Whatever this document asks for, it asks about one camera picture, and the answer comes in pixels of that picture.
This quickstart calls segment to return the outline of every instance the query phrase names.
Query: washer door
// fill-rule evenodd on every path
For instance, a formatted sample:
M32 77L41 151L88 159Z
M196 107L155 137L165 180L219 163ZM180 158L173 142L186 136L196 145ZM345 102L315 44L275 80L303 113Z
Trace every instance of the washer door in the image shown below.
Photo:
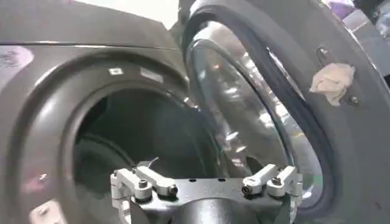
M268 163L297 166L305 183L299 223L388 220L386 189L371 176L390 155L389 89L324 5L197 1L182 47L191 90L234 175ZM356 69L338 107L309 92L330 63Z

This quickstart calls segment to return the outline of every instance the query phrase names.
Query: door glass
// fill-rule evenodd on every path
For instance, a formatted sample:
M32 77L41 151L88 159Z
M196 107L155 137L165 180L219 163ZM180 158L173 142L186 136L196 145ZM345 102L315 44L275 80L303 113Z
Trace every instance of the door glass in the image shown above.
M239 71L214 50L193 51L201 102L216 122L217 141L242 175L250 174L247 157L261 165L289 164L267 108Z

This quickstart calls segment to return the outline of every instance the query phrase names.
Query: white label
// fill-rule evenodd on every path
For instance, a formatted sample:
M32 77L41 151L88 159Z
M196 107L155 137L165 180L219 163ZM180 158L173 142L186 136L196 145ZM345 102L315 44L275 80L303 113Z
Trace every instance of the white label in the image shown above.
M0 89L33 59L33 53L25 47L0 46Z
M123 71L121 68L110 68L108 72L110 73L110 75L123 75Z

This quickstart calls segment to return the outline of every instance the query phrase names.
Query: metal clamp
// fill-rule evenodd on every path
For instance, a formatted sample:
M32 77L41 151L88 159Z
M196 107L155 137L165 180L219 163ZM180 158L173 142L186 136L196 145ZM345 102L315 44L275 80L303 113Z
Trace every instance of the metal clamp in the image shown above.
M298 206L302 204L303 176L293 166L286 167L277 177L267 182L268 194L274 197L282 197L285 194L291 196L290 224L294 223Z
M293 166L286 167L277 177L267 182L267 192L274 197L289 194L294 197L302 196L302 174Z
M146 166L137 167L135 173L140 178L146 179L156 189L158 195L175 197L177 195L177 186L175 180L166 178L154 172Z
M245 177L243 179L243 188L242 192L248 195L256 195L260 194L263 188L263 185L267 183L267 181L271 180L272 177L278 174L278 167L273 164L268 164L266 167L261 169L255 175L250 177Z
M134 196L137 200L148 200L152 196L152 185L127 169L116 170L110 178L113 204L114 200L128 196Z

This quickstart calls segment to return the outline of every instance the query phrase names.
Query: metal bracket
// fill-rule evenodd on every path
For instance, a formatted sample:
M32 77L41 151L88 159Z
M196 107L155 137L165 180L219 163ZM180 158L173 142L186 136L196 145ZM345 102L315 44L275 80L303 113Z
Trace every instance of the metal bracket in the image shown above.
M176 196L178 189L175 185L175 180L163 177L146 166L137 167L135 169L135 173L140 178L144 178L148 182L152 183L158 195L167 197Z
M268 164L266 167L261 169L255 175L250 177L245 177L243 179L243 188L242 192L245 195L256 195L260 194L263 188L263 185L267 181L271 180L272 177L278 174L278 167L273 164Z

